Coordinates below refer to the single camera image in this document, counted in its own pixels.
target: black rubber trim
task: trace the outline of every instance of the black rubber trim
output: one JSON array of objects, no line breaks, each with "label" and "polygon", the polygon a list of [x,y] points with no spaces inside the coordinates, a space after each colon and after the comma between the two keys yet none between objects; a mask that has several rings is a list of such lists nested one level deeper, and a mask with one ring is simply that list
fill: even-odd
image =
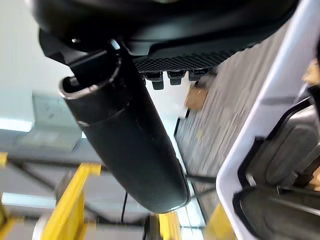
[{"label": "black rubber trim", "polygon": [[258,150],[260,149],[261,145],[264,143],[265,139],[263,137],[256,137],[254,139],[253,145],[250,148],[248,154],[245,156],[243,162],[241,163],[239,169],[238,169],[238,178],[240,181],[240,184],[242,188],[244,187],[249,187],[250,184],[248,182],[248,179],[246,177],[246,170],[249,167],[252,159],[255,157],[257,154]]},{"label": "black rubber trim", "polygon": [[177,132],[178,132],[178,128],[179,128],[179,123],[180,123],[180,117],[178,117],[176,124],[175,124],[175,128],[174,128],[174,133],[173,136],[176,137]]},{"label": "black rubber trim", "polygon": [[248,229],[248,231],[255,236],[256,238],[259,239],[258,234],[255,232],[255,230],[253,229],[253,227],[250,225],[245,213],[242,210],[241,207],[241,199],[243,197],[245,197],[246,195],[248,195],[249,193],[252,193],[254,190],[256,190],[256,187],[248,187],[248,188],[244,188],[242,191],[237,192],[233,195],[233,199],[232,199],[232,205],[234,208],[234,212],[235,214],[238,216],[238,218],[242,221],[242,223],[244,224],[244,226],[246,227],[246,229]]},{"label": "black rubber trim", "polygon": [[251,149],[249,150],[248,154],[245,156],[243,162],[241,163],[241,165],[240,165],[240,167],[239,167],[239,169],[237,171],[238,179],[239,179],[240,184],[242,185],[242,187],[250,185],[248,180],[247,180],[247,177],[246,177],[246,170],[247,170],[248,166],[250,165],[251,161],[254,159],[256,153],[258,152],[258,150],[260,149],[262,144],[265,141],[272,140],[272,138],[276,135],[277,131],[282,126],[282,124],[286,123],[292,115],[294,115],[295,113],[299,112],[302,109],[305,109],[305,108],[309,107],[310,105],[311,105],[311,103],[310,103],[310,98],[309,97],[304,99],[304,100],[302,100],[301,102],[299,102],[296,105],[294,105],[292,108],[287,110],[282,115],[280,120],[276,123],[276,125],[274,126],[272,131],[269,133],[269,135],[265,139],[263,137],[261,137],[261,136],[256,136],[255,137],[254,143],[253,143]]},{"label": "black rubber trim", "polygon": [[302,109],[305,109],[311,105],[310,103],[310,97],[302,100],[301,102],[298,102],[296,105],[294,105],[292,108],[287,110],[280,120],[277,122],[275,127],[272,129],[272,131],[269,133],[269,135],[266,137],[265,140],[271,140],[276,134],[278,129],[281,127],[283,123],[286,123],[289,120],[289,117],[296,114],[297,112],[301,111]]}]

